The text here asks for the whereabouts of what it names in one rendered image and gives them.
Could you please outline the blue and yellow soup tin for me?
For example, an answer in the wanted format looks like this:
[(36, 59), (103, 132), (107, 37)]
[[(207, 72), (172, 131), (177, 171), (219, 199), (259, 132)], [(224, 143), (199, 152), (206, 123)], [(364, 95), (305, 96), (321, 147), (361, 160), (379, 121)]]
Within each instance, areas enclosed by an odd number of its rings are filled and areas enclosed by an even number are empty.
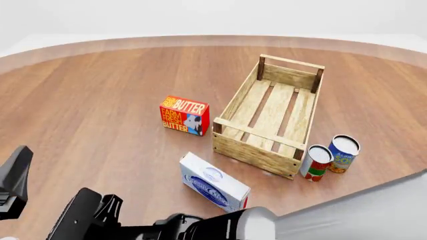
[(335, 135), (328, 149), (333, 155), (329, 170), (334, 173), (345, 173), (360, 153), (360, 144), (349, 135)]

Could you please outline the red butter box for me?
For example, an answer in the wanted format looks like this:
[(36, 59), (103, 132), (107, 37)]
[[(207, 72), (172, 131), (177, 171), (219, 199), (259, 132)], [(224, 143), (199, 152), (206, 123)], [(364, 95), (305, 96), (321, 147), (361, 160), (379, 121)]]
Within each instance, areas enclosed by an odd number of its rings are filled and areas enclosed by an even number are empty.
[(164, 127), (205, 135), (209, 127), (209, 104), (168, 95), (159, 106)]

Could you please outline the tin with tomato print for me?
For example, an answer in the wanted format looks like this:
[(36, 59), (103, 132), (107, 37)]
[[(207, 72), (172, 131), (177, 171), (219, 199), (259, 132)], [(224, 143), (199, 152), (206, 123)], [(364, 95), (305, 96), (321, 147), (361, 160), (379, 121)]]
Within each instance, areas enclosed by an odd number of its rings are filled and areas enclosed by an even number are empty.
[(327, 147), (312, 145), (305, 154), (300, 173), (308, 181), (320, 181), (333, 159)]

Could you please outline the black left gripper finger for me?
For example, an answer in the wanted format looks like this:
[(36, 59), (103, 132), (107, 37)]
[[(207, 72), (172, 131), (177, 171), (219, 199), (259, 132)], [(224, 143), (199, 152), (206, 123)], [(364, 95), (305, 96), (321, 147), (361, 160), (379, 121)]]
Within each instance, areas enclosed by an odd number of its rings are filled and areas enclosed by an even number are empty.
[(33, 152), (20, 145), (0, 166), (0, 193), (28, 201), (27, 183)]

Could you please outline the white cream cheese box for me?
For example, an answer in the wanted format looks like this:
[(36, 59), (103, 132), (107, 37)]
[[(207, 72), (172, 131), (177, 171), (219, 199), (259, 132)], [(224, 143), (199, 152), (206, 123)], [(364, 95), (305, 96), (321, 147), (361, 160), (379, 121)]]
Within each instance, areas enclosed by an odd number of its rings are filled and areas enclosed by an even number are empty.
[(182, 182), (228, 213), (247, 207), (251, 188), (201, 159), (186, 153), (180, 160)]

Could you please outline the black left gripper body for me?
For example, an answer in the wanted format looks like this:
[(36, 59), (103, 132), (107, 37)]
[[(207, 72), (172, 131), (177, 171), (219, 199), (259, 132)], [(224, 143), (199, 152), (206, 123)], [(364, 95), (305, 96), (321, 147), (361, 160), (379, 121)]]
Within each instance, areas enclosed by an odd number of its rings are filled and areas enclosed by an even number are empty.
[(18, 219), (26, 204), (26, 198), (13, 195), (0, 187), (0, 221)]

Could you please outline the wooden slat tray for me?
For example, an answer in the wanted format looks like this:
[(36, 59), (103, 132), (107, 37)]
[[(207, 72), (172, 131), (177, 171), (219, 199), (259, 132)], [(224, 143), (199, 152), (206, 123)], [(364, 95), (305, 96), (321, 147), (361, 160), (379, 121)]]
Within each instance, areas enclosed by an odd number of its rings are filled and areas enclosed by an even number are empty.
[(307, 152), (325, 67), (260, 55), (219, 117), (213, 150), (294, 179)]

